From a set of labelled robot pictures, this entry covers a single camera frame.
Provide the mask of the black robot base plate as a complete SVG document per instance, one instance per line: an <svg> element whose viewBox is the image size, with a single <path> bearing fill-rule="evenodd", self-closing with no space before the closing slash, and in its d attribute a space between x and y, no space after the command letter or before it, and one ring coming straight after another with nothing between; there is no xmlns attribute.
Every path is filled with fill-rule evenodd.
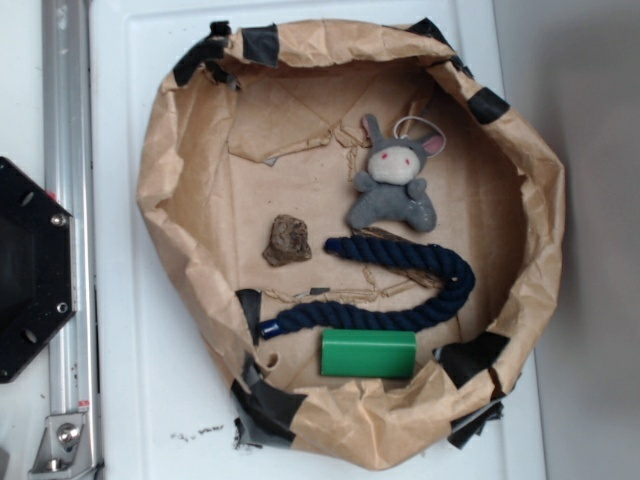
<svg viewBox="0 0 640 480"><path fill-rule="evenodd" d="M1 159L1 382L14 381L75 313L73 217Z"/></svg>

